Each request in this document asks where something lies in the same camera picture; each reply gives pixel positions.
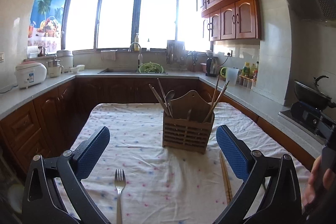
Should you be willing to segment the wooden chopstick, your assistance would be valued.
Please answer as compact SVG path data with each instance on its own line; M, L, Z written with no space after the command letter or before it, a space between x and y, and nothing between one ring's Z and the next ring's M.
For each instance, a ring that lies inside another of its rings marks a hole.
M224 156L222 152L219 152L219 159L220 159L220 165L221 165L221 169L222 169L222 175L223 175L223 183L224 183L224 189L225 189L225 193L226 193L226 199L227 199L227 203L230 203L232 201L232 190L231 190L231 183L230 183L230 179L228 177L228 171L227 171L227 167L225 164L225 160L224 160Z
M215 97L216 97L216 93L217 93L217 88L218 88L219 80L220 80L220 74L218 74L218 76L217 76L217 82L216 82L214 93L213 93L213 97L212 97L212 100L211 100L211 108L212 108L212 106L214 105L214 102L215 102Z
M224 92L227 90L227 87L228 87L228 84L229 84L229 83L230 83L230 81L228 81L228 82L224 85L224 87L222 88L222 90L221 90L219 96L217 97L217 100L211 105L211 108L210 108L209 112L207 113L206 117L204 118L203 123L205 123L205 122L209 119L209 117L211 116L211 114L213 113L214 108L217 106L217 104L218 104L219 101L221 100L222 95L223 95Z

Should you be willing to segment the steel spoon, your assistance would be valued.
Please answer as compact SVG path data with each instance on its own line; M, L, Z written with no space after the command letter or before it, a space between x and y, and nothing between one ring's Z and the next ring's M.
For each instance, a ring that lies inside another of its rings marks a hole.
M171 100L174 98L175 96L175 90L170 90L167 95L166 95L166 104L167 104L167 108L169 110L170 116L171 118L173 118L173 109L171 106Z

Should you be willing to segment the lower wooden cabinets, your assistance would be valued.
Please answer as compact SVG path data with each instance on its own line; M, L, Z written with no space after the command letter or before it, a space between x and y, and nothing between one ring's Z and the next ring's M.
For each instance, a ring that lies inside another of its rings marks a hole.
M162 77L163 90L180 97L197 91L207 102L213 84L199 77ZM89 114L100 103L154 103L149 84L161 90L156 77L69 76L47 79L1 96L1 147L9 165L24 180L31 158L58 156L79 135Z

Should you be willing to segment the steel fork on left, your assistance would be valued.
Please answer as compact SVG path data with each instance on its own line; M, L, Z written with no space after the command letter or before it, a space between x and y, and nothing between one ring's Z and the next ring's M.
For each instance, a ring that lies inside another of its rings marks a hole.
M126 186L126 177L123 169L116 169L114 186L117 190L117 224L122 224L121 194Z

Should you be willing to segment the white plastic pitcher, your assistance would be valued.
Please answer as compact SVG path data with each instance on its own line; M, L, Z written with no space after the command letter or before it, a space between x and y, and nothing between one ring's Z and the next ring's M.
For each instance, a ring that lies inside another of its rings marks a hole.
M229 67L226 69L226 82L229 85L235 86L238 76L239 76L239 69Z

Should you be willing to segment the wooden chopstick in holder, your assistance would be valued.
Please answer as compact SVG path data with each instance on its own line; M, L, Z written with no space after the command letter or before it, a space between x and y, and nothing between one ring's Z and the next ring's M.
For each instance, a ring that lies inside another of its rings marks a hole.
M212 106L214 105L214 102L215 102L215 97L216 97L216 93L217 93L217 88L218 88L219 80L220 80L220 74L218 74L218 76L217 76L217 82L216 82L214 93L213 93L213 97L212 97L212 100L211 100L211 108L212 108Z

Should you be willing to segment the green mug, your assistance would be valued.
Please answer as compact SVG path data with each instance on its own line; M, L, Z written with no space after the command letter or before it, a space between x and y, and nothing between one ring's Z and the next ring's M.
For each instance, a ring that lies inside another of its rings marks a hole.
M224 81L226 80L226 70L227 70L226 67L222 67L220 70L220 76Z

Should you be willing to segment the wooden utensil holder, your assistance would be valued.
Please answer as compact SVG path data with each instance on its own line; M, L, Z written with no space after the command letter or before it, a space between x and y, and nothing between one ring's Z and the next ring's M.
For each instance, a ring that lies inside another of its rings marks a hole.
M195 90L171 100L173 118L163 115L162 146L204 154L213 129L214 111L203 123L211 105ZM190 120L187 113L192 109Z

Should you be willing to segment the black electric kettle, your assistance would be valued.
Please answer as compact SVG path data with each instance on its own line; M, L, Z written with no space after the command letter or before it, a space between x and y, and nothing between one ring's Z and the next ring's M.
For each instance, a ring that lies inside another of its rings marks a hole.
M217 76L218 62L216 57L209 57L206 61L206 76Z

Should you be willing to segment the white blender jug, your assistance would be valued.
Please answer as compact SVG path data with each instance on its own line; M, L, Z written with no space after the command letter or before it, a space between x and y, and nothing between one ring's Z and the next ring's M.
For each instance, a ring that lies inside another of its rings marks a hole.
M64 73L64 67L61 65L60 59L54 59L47 62L48 74L51 78L59 77Z

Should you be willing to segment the steel chopstick in holder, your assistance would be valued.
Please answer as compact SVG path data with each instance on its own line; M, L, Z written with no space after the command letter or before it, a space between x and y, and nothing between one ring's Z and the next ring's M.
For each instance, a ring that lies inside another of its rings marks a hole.
M171 118L172 118L173 115L172 115L172 113L171 113L169 104L167 103L167 100L166 100L166 94L165 94L165 92L164 92L164 90L163 90L163 87L162 87L162 85L161 85L161 82L160 82L159 78L157 78L157 81L158 81L159 87L160 87L160 89L161 89L162 98L163 98L163 100L164 100L164 102L165 102L165 105L166 105L166 107L167 107L167 109L168 109L169 115L170 115Z

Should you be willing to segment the white electric pot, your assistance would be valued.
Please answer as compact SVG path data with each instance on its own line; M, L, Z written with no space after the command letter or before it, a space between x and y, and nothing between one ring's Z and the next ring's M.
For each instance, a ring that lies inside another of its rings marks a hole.
M74 66L74 55L69 50L59 50L56 52L56 59L60 60L60 65L64 69L64 73L70 72Z

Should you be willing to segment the knife and utensil rack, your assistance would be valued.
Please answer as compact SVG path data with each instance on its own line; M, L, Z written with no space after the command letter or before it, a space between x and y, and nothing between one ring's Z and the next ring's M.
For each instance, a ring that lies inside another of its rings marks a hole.
M176 41L176 40L168 40L166 47L166 62L169 65L178 64L185 65L185 43Z

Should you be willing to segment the green vegetable colander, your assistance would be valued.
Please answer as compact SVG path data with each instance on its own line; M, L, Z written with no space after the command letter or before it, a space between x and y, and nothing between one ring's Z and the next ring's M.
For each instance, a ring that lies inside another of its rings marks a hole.
M152 62L148 62L148 63L144 63L140 65L138 71L139 73L164 73L165 72L162 65L157 64L157 63L152 63Z

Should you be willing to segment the dish soap bottle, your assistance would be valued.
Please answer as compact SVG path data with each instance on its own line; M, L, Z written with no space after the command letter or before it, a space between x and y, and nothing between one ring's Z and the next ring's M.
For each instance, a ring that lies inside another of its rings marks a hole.
M139 51L139 44L138 44L138 33L136 33L135 38L134 38L134 50Z

